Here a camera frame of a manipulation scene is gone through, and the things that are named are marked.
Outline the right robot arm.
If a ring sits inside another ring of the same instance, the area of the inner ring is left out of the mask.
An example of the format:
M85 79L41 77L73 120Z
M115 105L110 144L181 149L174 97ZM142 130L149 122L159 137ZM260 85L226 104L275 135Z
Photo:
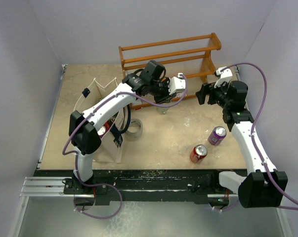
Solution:
M253 128L254 119L246 109L248 86L241 81L224 82L216 87L214 83L204 83L196 92L199 104L218 104L222 107L223 121L236 139L247 167L247 176L234 171L222 171L210 182L215 193L229 189L238 195L241 206L278 207L286 188L288 177L278 171L270 161Z

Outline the purple Fanta can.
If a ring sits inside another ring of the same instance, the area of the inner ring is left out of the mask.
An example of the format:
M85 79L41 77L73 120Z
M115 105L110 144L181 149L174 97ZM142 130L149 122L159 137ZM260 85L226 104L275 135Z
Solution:
M103 137L106 134L106 131L107 131L106 127L101 126L101 128L97 131L97 133L100 137Z

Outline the green glass bottle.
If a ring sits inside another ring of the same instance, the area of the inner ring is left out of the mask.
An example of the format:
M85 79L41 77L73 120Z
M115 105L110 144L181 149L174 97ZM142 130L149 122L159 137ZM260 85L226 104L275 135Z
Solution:
M115 113L113 116L111 116L111 118L109 119L109 121L110 121L111 123L114 123L115 120L116 120L116 118L117 118L117 116L118 116L118 112Z

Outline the clear glass bottle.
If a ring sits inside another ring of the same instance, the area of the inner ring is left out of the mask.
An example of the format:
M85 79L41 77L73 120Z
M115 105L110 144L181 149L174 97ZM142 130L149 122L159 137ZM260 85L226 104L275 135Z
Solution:
M170 105L170 103L163 103L163 104L161 104L161 106L163 106L163 107L156 107L157 113L159 113L161 115L165 115L169 110L169 105Z

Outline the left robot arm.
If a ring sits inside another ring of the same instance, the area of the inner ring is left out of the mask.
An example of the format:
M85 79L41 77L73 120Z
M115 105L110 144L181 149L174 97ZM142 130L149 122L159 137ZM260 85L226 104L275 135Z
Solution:
M97 133L114 114L122 108L133 103L137 99L144 100L144 96L154 96L154 106L167 108L168 103L175 97L176 93L171 92L173 84L170 79L163 80L166 74L165 67L150 60L146 67L128 74L120 84L108 96L95 106L85 110L83 113L73 111L70 116L69 139L65 146L74 146L76 177L75 188L82 194L92 189L93 177L92 154L101 145L101 138Z

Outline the beige canvas tote bag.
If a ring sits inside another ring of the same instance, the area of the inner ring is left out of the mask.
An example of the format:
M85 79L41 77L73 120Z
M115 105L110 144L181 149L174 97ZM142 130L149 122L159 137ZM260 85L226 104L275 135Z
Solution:
M91 84L82 92L74 106L74 110L82 113L91 108L109 95L117 86L116 79L112 79L105 86L93 79ZM116 128L118 131L123 131L129 117L128 107L125 106L118 111L118 116L114 123L111 123L109 119L107 120L110 123L110 127L106 128L106 134L100 137L102 142L99 149L95 152L94 162L121 162L124 135L117 136L113 129Z

